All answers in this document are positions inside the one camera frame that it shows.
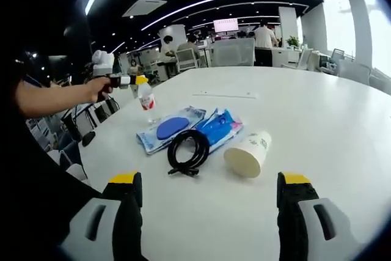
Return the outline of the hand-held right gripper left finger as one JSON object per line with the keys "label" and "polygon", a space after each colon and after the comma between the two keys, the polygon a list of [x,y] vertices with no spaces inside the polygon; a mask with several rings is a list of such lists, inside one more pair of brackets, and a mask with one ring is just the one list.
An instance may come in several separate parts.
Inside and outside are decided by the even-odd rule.
{"label": "hand-held right gripper left finger", "polygon": [[141,208],[141,173],[116,175],[74,215],[60,251],[67,260],[143,260]]}

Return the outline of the person's left hand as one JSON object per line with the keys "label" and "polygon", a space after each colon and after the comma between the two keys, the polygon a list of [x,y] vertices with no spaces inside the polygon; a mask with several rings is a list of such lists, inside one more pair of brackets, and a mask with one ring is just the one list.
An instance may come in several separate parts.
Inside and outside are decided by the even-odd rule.
{"label": "person's left hand", "polygon": [[112,93],[111,80],[107,77],[94,78],[86,84],[86,92],[88,102],[101,101]]}

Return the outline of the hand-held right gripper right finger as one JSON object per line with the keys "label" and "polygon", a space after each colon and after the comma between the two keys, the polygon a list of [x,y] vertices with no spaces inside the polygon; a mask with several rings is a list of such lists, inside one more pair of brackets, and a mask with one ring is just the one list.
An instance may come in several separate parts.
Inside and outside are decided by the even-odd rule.
{"label": "hand-held right gripper right finger", "polygon": [[307,177],[278,173],[277,209],[280,260],[353,260],[359,252],[348,217]]}

